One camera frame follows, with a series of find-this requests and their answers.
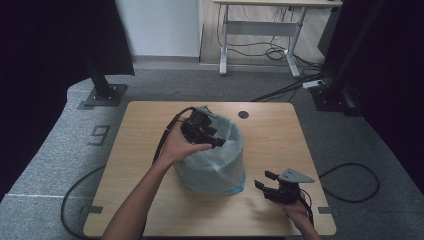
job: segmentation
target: desk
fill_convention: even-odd
[[[300,184],[313,200],[315,227],[333,235],[336,226],[314,163],[291,104],[237,102],[131,102],[122,120],[93,206],[84,226],[87,236],[100,236],[118,207],[149,169],[157,144],[169,121],[188,106],[208,105],[231,118],[244,137],[246,186],[236,195],[195,192],[179,183],[171,168],[163,179],[147,219],[145,236],[288,236],[300,234],[281,209],[264,199],[254,179],[269,187],[277,182],[265,170],[281,173],[288,167],[315,179]],[[242,119],[240,111],[249,117]]]
[[[284,51],[287,62],[293,77],[300,77],[299,70],[293,58],[294,49],[303,20],[308,7],[341,7],[341,0],[214,0],[214,3],[225,5],[225,14],[223,19],[223,46],[221,47],[221,59],[219,72],[221,75],[227,74],[227,35],[258,35],[258,36],[287,36],[292,37],[289,47]],[[298,21],[285,22],[253,22],[253,21],[230,21],[228,20],[229,5],[253,5],[253,6],[292,6],[302,7]]]

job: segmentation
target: desk foot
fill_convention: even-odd
[[[219,74],[227,75],[227,48],[221,47],[221,61],[219,63]]]
[[[290,70],[294,78],[300,78],[299,70],[297,69],[296,63],[294,62],[293,56],[288,55],[288,50],[284,50],[286,54],[287,63],[289,64]]]

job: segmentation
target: gray carpet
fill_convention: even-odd
[[[128,102],[250,101],[294,82],[290,74],[278,72],[230,71],[221,77],[217,71],[159,69],[107,79],[129,85],[118,107],[77,110],[93,85],[85,80],[69,89],[62,116],[0,204],[0,239],[77,239],[60,221],[63,197],[80,178],[106,164]],[[291,94],[272,101],[287,101]],[[378,194],[364,203],[327,196],[337,233],[324,239],[424,239],[424,197],[368,123],[361,117],[316,111],[304,89],[299,89],[291,102],[318,173],[356,162],[371,168],[381,181]],[[110,128],[102,143],[92,133],[96,126],[104,125]],[[81,182],[64,209],[66,222],[79,234],[101,173]],[[371,175],[358,167],[340,169],[323,178],[322,184],[349,199],[366,196],[375,187]]]

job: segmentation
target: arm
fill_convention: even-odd
[[[303,239],[305,240],[320,240],[321,237],[318,235],[314,226],[308,219],[308,215],[305,209],[305,206],[302,205],[299,201],[293,204],[279,204],[287,216],[293,221],[297,229],[299,229],[302,234]]]
[[[181,122],[174,125],[158,159],[119,207],[103,239],[139,239],[150,206],[168,169],[194,152],[212,148],[211,144],[192,145],[187,142],[180,126]]]

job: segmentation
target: person's left hand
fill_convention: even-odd
[[[212,148],[212,144],[191,144],[181,132],[181,121],[177,121],[169,132],[159,158],[174,164],[184,160],[190,154]]]

